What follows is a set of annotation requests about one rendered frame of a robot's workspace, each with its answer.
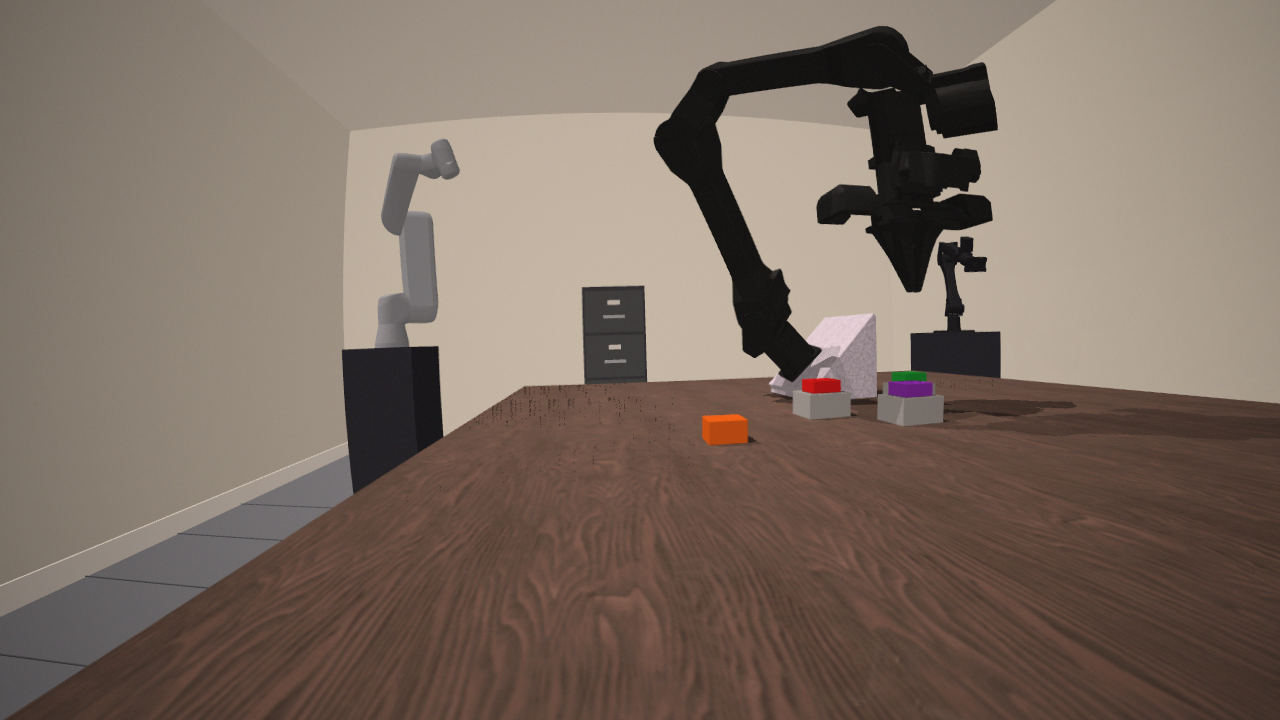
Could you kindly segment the green button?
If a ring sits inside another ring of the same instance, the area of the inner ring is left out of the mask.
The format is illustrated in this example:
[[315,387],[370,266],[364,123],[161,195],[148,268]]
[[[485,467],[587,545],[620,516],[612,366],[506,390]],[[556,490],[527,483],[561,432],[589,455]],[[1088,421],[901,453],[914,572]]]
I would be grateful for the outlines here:
[[[891,380],[927,380],[927,373],[922,372],[892,372]],[[883,395],[888,395],[888,382],[883,382]],[[932,395],[934,395],[934,383],[932,383]]]

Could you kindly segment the purple button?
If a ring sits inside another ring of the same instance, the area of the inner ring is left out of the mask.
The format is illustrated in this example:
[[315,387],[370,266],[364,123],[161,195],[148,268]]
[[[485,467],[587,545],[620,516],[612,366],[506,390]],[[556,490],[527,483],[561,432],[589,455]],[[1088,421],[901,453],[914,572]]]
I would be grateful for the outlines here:
[[945,396],[932,395],[932,383],[888,382],[888,395],[878,395],[877,420],[901,427],[943,423]]

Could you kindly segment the orange block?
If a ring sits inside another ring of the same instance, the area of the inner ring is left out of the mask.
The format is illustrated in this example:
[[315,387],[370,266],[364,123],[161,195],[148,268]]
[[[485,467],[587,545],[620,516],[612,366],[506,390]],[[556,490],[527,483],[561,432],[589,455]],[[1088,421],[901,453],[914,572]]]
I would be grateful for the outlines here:
[[748,419],[739,414],[701,416],[701,438],[709,446],[748,443]]

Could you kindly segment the red button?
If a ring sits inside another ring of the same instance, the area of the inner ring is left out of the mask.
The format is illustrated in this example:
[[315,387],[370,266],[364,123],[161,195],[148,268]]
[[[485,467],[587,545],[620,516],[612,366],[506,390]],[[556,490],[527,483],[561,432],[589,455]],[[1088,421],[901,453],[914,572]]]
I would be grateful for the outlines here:
[[794,391],[792,413],[808,419],[851,416],[850,395],[831,378],[803,379],[803,389]]

